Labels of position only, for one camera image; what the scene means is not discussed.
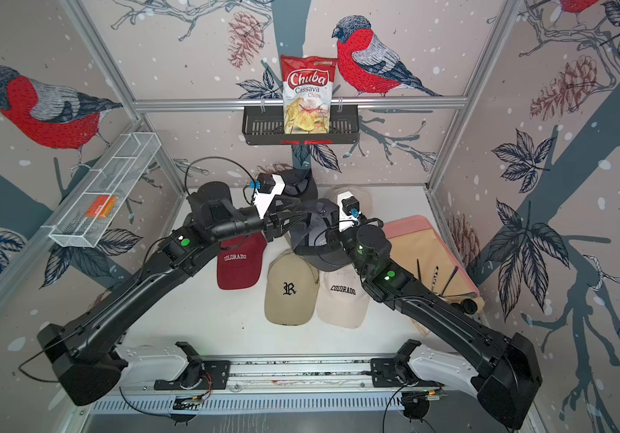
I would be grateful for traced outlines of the dark grey baseball cap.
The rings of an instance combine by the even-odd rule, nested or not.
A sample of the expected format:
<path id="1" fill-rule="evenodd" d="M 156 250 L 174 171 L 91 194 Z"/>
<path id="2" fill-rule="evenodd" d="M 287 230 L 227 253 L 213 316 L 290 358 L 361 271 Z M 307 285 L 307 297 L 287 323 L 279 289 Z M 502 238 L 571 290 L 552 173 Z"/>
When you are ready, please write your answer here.
<path id="1" fill-rule="evenodd" d="M 293 253 L 322 272 L 351 263 L 338 237 L 339 207 L 327 198 L 308 200 L 294 208 L 301 220 L 288 231 Z"/>

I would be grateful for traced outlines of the black baseball cap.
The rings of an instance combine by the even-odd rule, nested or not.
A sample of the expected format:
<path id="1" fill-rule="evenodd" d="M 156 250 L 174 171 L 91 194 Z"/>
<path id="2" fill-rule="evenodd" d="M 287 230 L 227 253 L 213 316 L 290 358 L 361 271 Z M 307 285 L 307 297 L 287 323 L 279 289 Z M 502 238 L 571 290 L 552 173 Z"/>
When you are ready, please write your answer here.
<path id="1" fill-rule="evenodd" d="M 317 200 L 318 190 L 311 169 L 290 169 L 279 172 L 285 183 L 283 195 L 301 201 Z"/>

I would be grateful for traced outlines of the red baseball cap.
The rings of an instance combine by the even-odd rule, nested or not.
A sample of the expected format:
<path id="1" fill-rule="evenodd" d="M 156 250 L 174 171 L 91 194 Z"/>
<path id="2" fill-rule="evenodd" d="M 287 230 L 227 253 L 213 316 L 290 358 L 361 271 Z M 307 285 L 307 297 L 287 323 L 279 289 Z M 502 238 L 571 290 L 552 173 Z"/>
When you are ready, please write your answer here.
<path id="1" fill-rule="evenodd" d="M 216 278 L 221 290 L 243 290 L 254 286 L 261 276 L 267 241 L 263 234 L 239 236 L 221 242 Z"/>

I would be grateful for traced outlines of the cream Colorado baseball cap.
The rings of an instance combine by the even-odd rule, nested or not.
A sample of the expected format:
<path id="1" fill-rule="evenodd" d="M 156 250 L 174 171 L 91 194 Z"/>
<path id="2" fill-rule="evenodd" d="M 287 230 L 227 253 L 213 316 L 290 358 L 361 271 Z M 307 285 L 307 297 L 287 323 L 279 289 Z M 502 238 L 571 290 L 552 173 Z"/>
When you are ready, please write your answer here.
<path id="1" fill-rule="evenodd" d="M 333 272 L 320 272 L 315 311 L 324 323 L 340 328 L 360 328 L 371 297 L 351 266 Z"/>

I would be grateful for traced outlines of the khaki baseball cap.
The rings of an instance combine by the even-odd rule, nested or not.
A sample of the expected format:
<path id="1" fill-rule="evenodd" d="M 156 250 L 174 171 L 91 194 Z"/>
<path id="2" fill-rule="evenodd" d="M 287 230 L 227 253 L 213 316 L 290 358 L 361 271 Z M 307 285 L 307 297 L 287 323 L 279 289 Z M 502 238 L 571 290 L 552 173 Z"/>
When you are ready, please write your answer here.
<path id="1" fill-rule="evenodd" d="M 308 323 L 315 313 L 319 270 L 301 256 L 286 250 L 268 268 L 264 313 L 281 326 Z"/>

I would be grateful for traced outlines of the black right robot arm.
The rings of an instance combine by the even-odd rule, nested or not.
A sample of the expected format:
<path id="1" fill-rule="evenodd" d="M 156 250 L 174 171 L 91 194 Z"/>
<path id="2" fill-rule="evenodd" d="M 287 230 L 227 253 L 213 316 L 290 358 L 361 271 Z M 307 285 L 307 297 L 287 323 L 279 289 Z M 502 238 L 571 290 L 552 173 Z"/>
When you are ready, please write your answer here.
<path id="1" fill-rule="evenodd" d="M 390 258 L 391 243 L 370 224 L 330 231 L 375 301 L 414 319 L 463 356 L 477 372 L 470 384 L 481 407 L 508 429 L 520 429 L 542 384 L 534 345 L 485 327 L 431 292 Z"/>

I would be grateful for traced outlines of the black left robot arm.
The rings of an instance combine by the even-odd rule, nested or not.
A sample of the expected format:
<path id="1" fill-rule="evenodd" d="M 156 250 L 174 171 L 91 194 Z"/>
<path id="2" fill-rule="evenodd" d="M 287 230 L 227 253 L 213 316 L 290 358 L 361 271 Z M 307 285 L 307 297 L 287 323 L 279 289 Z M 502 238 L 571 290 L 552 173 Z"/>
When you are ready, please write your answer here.
<path id="1" fill-rule="evenodd" d="M 301 200 L 285 194 L 277 175 L 263 176 L 253 203 L 237 209 L 231 191 L 207 182 L 187 198 L 191 212 L 182 227 L 160 239 L 156 251 L 129 280 L 66 325 L 49 324 L 37 340 L 70 400 L 86 406 L 120 382 L 128 365 L 115 345 L 123 333 L 171 290 L 201 271 L 223 242 L 257 233 L 273 240 L 301 217 Z"/>

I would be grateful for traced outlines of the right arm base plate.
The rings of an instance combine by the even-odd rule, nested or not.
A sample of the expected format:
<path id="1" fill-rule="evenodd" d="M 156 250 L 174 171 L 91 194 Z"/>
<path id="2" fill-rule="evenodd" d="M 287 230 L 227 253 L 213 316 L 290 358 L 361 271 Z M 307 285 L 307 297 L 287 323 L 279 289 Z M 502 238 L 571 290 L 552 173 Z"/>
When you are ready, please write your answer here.
<path id="1" fill-rule="evenodd" d="M 434 387 L 442 384 L 435 381 L 420 379 L 411 369 L 409 363 L 395 358 L 372 358 L 371 378 L 374 388 Z"/>

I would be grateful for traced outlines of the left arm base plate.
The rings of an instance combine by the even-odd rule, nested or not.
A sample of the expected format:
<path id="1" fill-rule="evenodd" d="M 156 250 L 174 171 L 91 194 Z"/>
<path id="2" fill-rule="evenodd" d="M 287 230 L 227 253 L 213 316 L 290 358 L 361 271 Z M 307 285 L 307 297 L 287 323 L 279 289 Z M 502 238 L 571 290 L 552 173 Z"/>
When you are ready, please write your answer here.
<path id="1" fill-rule="evenodd" d="M 160 392 L 224 390 L 231 366 L 232 363 L 227 360 L 190 362 L 175 379 L 156 380 L 153 389 Z"/>

